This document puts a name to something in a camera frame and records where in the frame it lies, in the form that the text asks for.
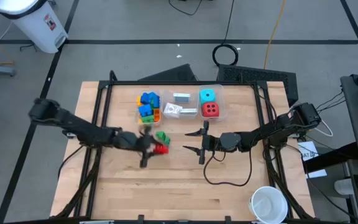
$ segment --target plastic bin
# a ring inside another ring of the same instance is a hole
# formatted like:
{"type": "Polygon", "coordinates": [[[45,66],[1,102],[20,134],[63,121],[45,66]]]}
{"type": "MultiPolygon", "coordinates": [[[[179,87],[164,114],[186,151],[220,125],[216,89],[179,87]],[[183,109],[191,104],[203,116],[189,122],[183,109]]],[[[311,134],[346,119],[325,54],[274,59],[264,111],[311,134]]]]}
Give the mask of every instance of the plastic bin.
{"type": "Polygon", "coordinates": [[[205,90],[205,89],[214,90],[214,92],[215,92],[215,103],[217,103],[218,106],[219,106],[219,116],[216,116],[216,117],[204,117],[203,116],[203,105],[201,105],[201,100],[200,100],[199,111],[200,111],[201,119],[202,120],[209,120],[209,121],[222,121],[227,116],[227,111],[226,111],[226,107],[225,107],[225,104],[224,104],[223,86],[222,85],[200,85],[198,94],[200,93],[201,90],[205,90]]]}
{"type": "Polygon", "coordinates": [[[192,92],[192,93],[181,92],[181,93],[190,94],[190,99],[189,99],[188,103],[175,102],[175,98],[173,96],[174,93],[179,93],[179,92],[164,91],[164,93],[163,93],[162,113],[163,113],[164,117],[166,117],[167,119],[195,119],[197,117],[199,110],[200,110],[199,106],[198,106],[198,104],[199,104],[198,92],[192,92]],[[172,103],[174,105],[181,106],[181,107],[183,107],[183,109],[195,108],[195,109],[197,109],[197,113],[195,113],[195,114],[178,114],[178,116],[172,116],[170,114],[164,113],[167,103],[172,103]]]}
{"type": "Polygon", "coordinates": [[[0,0],[0,14],[10,19],[43,52],[58,52],[68,38],[46,0],[0,0]]]}
{"type": "Polygon", "coordinates": [[[157,96],[160,97],[160,120],[157,122],[152,122],[152,123],[139,123],[139,118],[141,118],[140,114],[139,114],[139,110],[137,109],[138,106],[136,105],[136,103],[134,103],[135,107],[136,107],[136,111],[135,111],[135,122],[139,125],[151,125],[151,126],[160,126],[161,125],[161,120],[162,120],[162,101],[163,101],[163,96],[161,95],[160,91],[158,90],[144,90],[139,92],[139,94],[137,96],[142,96],[143,93],[151,93],[154,92],[155,94],[157,94],[157,96]]]}

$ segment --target blue block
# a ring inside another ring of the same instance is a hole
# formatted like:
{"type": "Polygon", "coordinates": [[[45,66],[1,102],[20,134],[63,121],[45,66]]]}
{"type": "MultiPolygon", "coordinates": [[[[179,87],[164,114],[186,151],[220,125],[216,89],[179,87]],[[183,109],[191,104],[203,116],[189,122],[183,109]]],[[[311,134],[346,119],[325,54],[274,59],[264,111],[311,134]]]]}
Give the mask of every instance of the blue block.
{"type": "Polygon", "coordinates": [[[160,97],[157,95],[153,100],[153,108],[160,108],[160,97]]]}
{"type": "Polygon", "coordinates": [[[144,105],[149,103],[149,95],[147,93],[143,93],[141,98],[140,98],[140,102],[143,103],[144,105]]]}
{"type": "Polygon", "coordinates": [[[200,103],[203,105],[204,103],[215,102],[216,96],[215,91],[212,89],[205,89],[200,91],[200,103]]]}
{"type": "Polygon", "coordinates": [[[149,103],[152,102],[152,100],[156,97],[157,95],[154,92],[150,92],[149,93],[149,103]]]}
{"type": "Polygon", "coordinates": [[[150,105],[140,106],[138,109],[142,117],[153,115],[153,109],[150,105]]]}

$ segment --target table leg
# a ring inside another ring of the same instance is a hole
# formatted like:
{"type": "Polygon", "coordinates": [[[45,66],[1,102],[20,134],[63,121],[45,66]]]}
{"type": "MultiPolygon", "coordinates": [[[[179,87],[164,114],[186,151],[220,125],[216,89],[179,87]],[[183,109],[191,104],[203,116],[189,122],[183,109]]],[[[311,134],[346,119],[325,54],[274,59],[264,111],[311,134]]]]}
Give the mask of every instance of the table leg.
{"type": "Polygon", "coordinates": [[[305,172],[307,171],[310,173],[321,170],[329,166],[346,162],[348,159],[358,159],[358,147],[356,142],[305,161],[305,172]]]}

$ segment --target red block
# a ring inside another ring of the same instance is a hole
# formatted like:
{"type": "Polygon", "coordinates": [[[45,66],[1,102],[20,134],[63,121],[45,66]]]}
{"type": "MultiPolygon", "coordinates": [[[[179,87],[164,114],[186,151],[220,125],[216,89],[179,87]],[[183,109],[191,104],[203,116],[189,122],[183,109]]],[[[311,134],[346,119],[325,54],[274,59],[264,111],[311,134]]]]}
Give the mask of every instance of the red block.
{"type": "Polygon", "coordinates": [[[219,105],[214,102],[203,104],[203,116],[204,117],[218,117],[219,105]]]}
{"type": "Polygon", "coordinates": [[[155,146],[155,149],[153,150],[153,152],[157,153],[157,154],[167,154],[169,152],[169,150],[168,150],[167,146],[158,144],[155,146]]]}

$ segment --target red die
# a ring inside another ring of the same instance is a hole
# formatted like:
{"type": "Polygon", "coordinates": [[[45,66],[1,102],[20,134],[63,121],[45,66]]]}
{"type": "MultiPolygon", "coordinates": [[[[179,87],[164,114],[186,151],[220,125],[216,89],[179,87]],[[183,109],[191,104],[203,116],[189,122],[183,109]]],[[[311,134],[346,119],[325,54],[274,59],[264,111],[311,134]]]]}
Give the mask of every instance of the red die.
{"type": "Polygon", "coordinates": [[[204,117],[218,117],[219,105],[214,102],[203,104],[203,116],[204,117]]]}

